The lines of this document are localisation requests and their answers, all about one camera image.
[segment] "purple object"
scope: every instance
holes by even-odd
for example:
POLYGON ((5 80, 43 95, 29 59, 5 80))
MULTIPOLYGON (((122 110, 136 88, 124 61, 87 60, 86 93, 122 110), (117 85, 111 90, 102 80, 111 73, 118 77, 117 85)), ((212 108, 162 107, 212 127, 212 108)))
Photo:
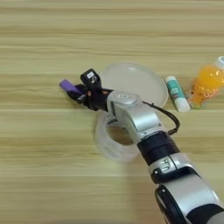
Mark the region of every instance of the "purple object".
POLYGON ((69 82, 68 80, 63 80, 59 85, 66 92, 73 91, 77 94, 81 94, 81 91, 76 86, 74 86, 71 82, 69 82))

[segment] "wood grain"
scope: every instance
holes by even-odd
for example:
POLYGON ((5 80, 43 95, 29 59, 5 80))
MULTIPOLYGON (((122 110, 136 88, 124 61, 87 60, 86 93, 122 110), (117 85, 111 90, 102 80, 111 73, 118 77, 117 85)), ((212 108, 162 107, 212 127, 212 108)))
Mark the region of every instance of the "wood grain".
MULTIPOLYGON (((134 61, 187 88, 224 52, 223 11, 221 0, 0 0, 0 222, 164 223, 144 161, 104 158, 97 113, 58 84, 134 61)), ((166 105, 182 124, 179 148, 222 199, 223 102, 220 92, 203 110, 166 105)))

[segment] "white glue stick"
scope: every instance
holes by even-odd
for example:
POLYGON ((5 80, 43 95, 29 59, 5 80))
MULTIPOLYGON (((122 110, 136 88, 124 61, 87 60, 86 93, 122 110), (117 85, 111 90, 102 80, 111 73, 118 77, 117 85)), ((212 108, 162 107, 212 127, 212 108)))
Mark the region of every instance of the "white glue stick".
POLYGON ((165 79, 166 85, 169 89, 171 98, 173 99, 177 110, 179 112, 187 112, 191 108, 189 106, 188 101, 185 98, 185 95, 177 81, 177 79, 174 76, 169 76, 165 79))

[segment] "black cable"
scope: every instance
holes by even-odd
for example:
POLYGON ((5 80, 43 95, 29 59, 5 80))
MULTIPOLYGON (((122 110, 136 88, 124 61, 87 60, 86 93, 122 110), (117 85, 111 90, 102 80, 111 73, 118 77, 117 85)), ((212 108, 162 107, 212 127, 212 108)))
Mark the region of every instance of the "black cable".
POLYGON ((165 115, 169 116, 174 121, 176 127, 174 129, 170 129, 168 131, 168 134, 170 136, 178 132, 179 126, 180 126, 180 122, 179 122, 179 119, 173 113, 167 111, 164 108, 160 108, 160 107, 156 106, 154 103, 148 103, 147 101, 143 101, 143 103, 149 105, 150 107, 152 107, 152 108, 154 108, 154 109, 156 109, 156 110, 158 110, 158 111, 160 111, 162 113, 164 113, 165 115))

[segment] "orange juice bottle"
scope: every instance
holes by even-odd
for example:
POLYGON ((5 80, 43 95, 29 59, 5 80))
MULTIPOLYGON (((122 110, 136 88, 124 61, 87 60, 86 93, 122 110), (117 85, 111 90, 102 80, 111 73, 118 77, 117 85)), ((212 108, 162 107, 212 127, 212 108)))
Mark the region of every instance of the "orange juice bottle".
POLYGON ((192 108, 200 109, 205 100, 214 97, 224 86, 224 56, 220 56, 212 65, 202 67, 199 76, 193 81, 188 102, 192 108))

